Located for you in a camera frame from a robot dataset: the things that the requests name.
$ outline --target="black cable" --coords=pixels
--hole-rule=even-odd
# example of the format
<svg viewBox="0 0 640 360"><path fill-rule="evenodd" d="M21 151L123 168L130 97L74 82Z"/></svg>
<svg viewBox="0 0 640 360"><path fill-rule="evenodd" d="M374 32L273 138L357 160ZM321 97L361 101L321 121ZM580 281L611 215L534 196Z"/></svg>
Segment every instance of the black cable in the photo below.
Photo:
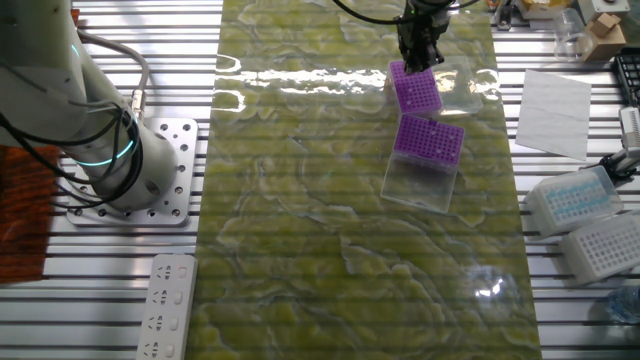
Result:
<svg viewBox="0 0 640 360"><path fill-rule="evenodd" d="M116 188L116 190L111 195L108 195L102 198L100 201L94 201L94 200L90 200L90 199L86 199L81 196L78 196L73 192L71 192L70 190L67 190L66 188L62 187L62 185L56 184L60 188L60 190L63 193L65 193L65 195L69 195L74 199L85 203L86 205L72 206L72 205L65 205L65 204L60 204L56 202L52 202L51 204L63 209L68 209L68 210L88 209L88 208L94 208L94 207L106 204L108 202L114 201L120 198L122 195L124 195L127 191L129 191L131 186L133 186L133 184L136 182L138 175L142 170L142 159L143 159L142 144L140 143L140 132L138 129L138 125L135 122L133 122L132 126L129 129L129 137L131 137L132 139L137 139L137 140L134 140L135 144L131 153L131 165L129 167L129 172L127 173L127 176L122 181L122 183Z"/></svg>
<svg viewBox="0 0 640 360"><path fill-rule="evenodd" d="M442 9L447 9L447 10L459 10L462 8L465 8L467 6L471 6L475 3L477 3L480 0L471 0L465 4L462 5L458 5L458 6L449 6L447 7L450 3L452 3L453 1L449 1L446 2L444 4L435 4L435 3L429 3L429 2L424 2L423 3L425 5L431 5L431 6L435 6L437 7L434 10L442 10ZM340 7L342 10L344 10L347 14L360 19L362 21L366 21L372 24L378 24L378 25L402 25L402 24L409 24L412 22L415 22L416 20L420 19L421 16L430 16L431 14L424 14L424 15L420 15L417 18L410 18L410 19L404 19L404 18L398 18L398 19L393 19L393 20L381 20L381 19L374 19L374 18L370 18L368 16L364 16L360 13L355 12L353 9L349 8L347 5L345 5L344 3L342 3L340 0L333 0L333 2L338 5L338 7Z"/></svg>
<svg viewBox="0 0 640 360"><path fill-rule="evenodd" d="M45 159L44 157L42 157L42 155L40 155L37 151L35 151L35 149L31 146L31 144L29 144L27 140L25 140L21 136L18 130L9 123L7 118L5 118L2 113L0 113L0 127L3 127L5 130L7 130L9 135L11 135L11 137L13 137L13 139L16 140L18 144L20 144L31 156L33 156L38 162L40 162L42 165L47 167L49 170L53 171L53 173L56 174L57 176L63 177L69 181L73 181L78 184L93 185L103 181L109 175L111 175L111 171L113 170L116 160L118 159L120 127L122 125L122 121L125 113L126 112L124 111L124 109L122 109L120 113L120 117L118 119L118 124L116 125L116 130L114 135L114 147L113 147L113 154L112 154L113 156L111 157L111 163L109 164L105 172L94 180L85 180L85 179L77 178L75 176L67 174L66 172L58 168L56 165L51 164L49 161L47 161L47 159Z"/></svg>
<svg viewBox="0 0 640 360"><path fill-rule="evenodd" d="M29 79L28 77L24 76L22 73L20 73L16 69L14 69L11 65L9 65L7 62L5 62L2 59L0 59L0 66L5 68L5 69L7 69L7 70L9 70L9 72L12 73L15 77L17 77L20 80L24 81L25 83L33 86L34 88L36 88L36 89L38 89L38 90L40 90L42 92L45 92L45 93L47 92L47 89L45 89L41 85L38 85L37 83L35 83L31 79Z"/></svg>
<svg viewBox="0 0 640 360"><path fill-rule="evenodd" d="M449 10L460 10L460 9L464 9L464 8L466 8L466 7L468 7L468 6L471 6L471 5L475 4L475 3L477 3L478 1L480 1L480 0L471 0L471 1L469 1L469 2L466 2L466 3L464 3L464 4L460 4L460 5L458 5L458 6L450 6L450 7L449 7Z"/></svg>
<svg viewBox="0 0 640 360"><path fill-rule="evenodd" d="M93 141L98 140L103 135L105 135L107 132L109 132L109 130L111 130L111 128L117 122L118 122L118 118L114 117L104 128L102 128L102 130L100 130L95 135L89 136L88 138L84 138L84 139L81 139L81 140L75 140L75 141L62 141L62 140L46 139L46 138L41 138L39 136L31 135L31 134L26 133L26 132L24 132L22 130L19 130L19 129L16 129L16 130L25 139L31 140L31 141L35 141L35 142L38 142L38 143L41 143L41 144L55 145L55 146L80 146L80 145L89 144L89 143L91 143Z"/></svg>

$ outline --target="plastic container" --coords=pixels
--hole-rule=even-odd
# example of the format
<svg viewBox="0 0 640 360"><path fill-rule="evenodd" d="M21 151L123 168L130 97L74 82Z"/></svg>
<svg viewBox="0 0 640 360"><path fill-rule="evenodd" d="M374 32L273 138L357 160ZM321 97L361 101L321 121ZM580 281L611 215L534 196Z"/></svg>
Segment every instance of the plastic container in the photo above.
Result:
<svg viewBox="0 0 640 360"><path fill-rule="evenodd" d="M579 284L640 265L640 211L595 222L571 232L560 249Z"/></svg>
<svg viewBox="0 0 640 360"><path fill-rule="evenodd" d="M544 237L612 216L624 206L602 166L543 180L525 202Z"/></svg>
<svg viewBox="0 0 640 360"><path fill-rule="evenodd" d="M593 38L585 32L584 23L575 9L562 10L553 17L553 33L556 47L553 50L557 59L563 61L582 61L593 48Z"/></svg>
<svg viewBox="0 0 640 360"><path fill-rule="evenodd" d="M463 128L403 115L380 196L446 213L463 138Z"/></svg>
<svg viewBox="0 0 640 360"><path fill-rule="evenodd" d="M431 69L407 75L404 61L393 61L389 63L389 73L401 114L425 118L438 114L442 101Z"/></svg>
<svg viewBox="0 0 640 360"><path fill-rule="evenodd" d="M625 286L607 296L607 312L623 323L640 323L640 288Z"/></svg>
<svg viewBox="0 0 640 360"><path fill-rule="evenodd" d="M443 115L475 114L482 109L482 98L466 57L447 56L444 63L431 69L442 101Z"/></svg>

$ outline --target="purple pipette tip rack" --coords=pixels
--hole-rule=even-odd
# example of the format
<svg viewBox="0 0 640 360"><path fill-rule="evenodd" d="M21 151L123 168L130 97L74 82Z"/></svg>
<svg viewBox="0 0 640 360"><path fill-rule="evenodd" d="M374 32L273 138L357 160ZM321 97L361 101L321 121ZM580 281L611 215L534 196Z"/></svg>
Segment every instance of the purple pipette tip rack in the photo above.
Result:
<svg viewBox="0 0 640 360"><path fill-rule="evenodd" d="M404 72L404 61L390 62L389 69L403 114L429 113L442 108L442 101L431 69L407 75Z"/></svg>
<svg viewBox="0 0 640 360"><path fill-rule="evenodd" d="M456 166L460 161L463 138L461 127L402 115L393 149L442 165Z"/></svg>

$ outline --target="white power strip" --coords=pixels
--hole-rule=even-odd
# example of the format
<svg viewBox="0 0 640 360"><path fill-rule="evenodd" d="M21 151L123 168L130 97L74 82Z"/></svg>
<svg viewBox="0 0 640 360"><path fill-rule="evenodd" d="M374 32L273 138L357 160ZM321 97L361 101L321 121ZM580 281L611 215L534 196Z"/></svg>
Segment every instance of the white power strip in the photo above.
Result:
<svg viewBox="0 0 640 360"><path fill-rule="evenodd" d="M184 359L196 264L189 255L153 258L136 360Z"/></svg>

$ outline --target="white pipette tip box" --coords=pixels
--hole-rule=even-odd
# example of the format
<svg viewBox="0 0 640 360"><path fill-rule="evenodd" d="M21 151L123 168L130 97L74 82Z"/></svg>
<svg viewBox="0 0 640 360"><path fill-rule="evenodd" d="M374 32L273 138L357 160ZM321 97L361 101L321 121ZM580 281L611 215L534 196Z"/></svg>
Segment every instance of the white pipette tip box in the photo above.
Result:
<svg viewBox="0 0 640 360"><path fill-rule="evenodd" d="M524 201L543 237L575 230L624 207L602 166L543 180Z"/></svg>
<svg viewBox="0 0 640 360"><path fill-rule="evenodd" d="M586 284L640 265L640 211L571 232L560 249L576 281Z"/></svg>

